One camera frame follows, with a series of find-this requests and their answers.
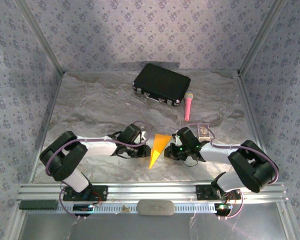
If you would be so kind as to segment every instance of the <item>enclosure wall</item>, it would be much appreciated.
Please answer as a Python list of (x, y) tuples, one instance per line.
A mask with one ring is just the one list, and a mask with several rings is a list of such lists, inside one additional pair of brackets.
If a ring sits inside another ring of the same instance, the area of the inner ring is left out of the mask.
[(62, 69), (236, 70), (273, 0), (27, 0)]
[(300, 0), (287, 1), (243, 79), (300, 226)]
[(14, 1), (0, 0), (0, 239), (27, 183), (61, 76)]

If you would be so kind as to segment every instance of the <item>gray sponge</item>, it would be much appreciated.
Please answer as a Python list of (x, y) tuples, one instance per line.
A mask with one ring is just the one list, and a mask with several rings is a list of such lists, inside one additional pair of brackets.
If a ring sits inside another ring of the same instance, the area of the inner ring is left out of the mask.
[(145, 216), (171, 216), (175, 213), (175, 205), (169, 200), (140, 200), (136, 210)]

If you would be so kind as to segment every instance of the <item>black briefcase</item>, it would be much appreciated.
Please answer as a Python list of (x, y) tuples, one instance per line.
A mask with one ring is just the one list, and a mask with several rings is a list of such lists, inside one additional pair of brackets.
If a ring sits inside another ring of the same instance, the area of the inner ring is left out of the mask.
[(147, 63), (132, 83), (132, 88), (149, 99), (179, 106), (190, 81), (187, 76)]

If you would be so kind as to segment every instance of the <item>small box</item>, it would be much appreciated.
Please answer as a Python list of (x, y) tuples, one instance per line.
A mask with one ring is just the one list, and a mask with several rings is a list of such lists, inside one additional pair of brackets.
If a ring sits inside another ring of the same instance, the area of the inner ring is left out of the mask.
[(147, 63), (132, 83), (132, 88), (160, 103), (179, 106), (190, 81), (187, 76)]
[(198, 123), (198, 139), (202, 141), (210, 141), (210, 132), (208, 130), (209, 123)]

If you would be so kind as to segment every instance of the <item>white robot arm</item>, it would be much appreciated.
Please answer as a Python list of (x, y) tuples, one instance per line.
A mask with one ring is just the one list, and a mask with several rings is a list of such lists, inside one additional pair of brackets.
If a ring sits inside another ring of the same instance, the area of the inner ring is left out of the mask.
[(220, 197), (242, 188), (258, 193), (265, 185), (278, 179), (277, 165), (251, 140), (235, 146), (199, 142), (188, 127), (177, 131), (173, 138), (175, 143), (165, 149), (165, 157), (185, 161), (190, 156), (201, 162), (232, 165), (233, 169), (223, 172), (212, 181)]
[(147, 157), (151, 148), (135, 124), (130, 124), (123, 132), (118, 131), (104, 137), (76, 136), (66, 131), (41, 154), (40, 160), (45, 165), (46, 173), (58, 182), (64, 182), (77, 193), (83, 192), (91, 184), (77, 169), (81, 159), (89, 156), (122, 156), (126, 153), (130, 158)]

